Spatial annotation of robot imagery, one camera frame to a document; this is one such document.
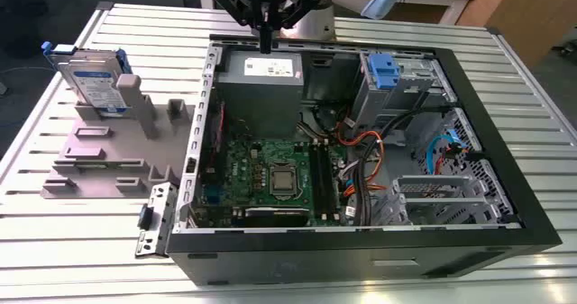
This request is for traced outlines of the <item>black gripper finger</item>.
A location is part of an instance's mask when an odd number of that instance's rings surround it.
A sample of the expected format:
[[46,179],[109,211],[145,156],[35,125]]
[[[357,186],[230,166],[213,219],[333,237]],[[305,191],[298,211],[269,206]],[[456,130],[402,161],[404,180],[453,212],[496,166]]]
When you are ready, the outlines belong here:
[[272,0],[266,11],[266,52],[272,52],[274,32],[292,29],[306,14],[317,8],[321,0],[298,0],[289,7],[282,7],[288,0]]
[[268,52],[268,31],[262,28],[261,4],[257,0],[214,0],[241,26],[249,26],[260,39],[260,52]]

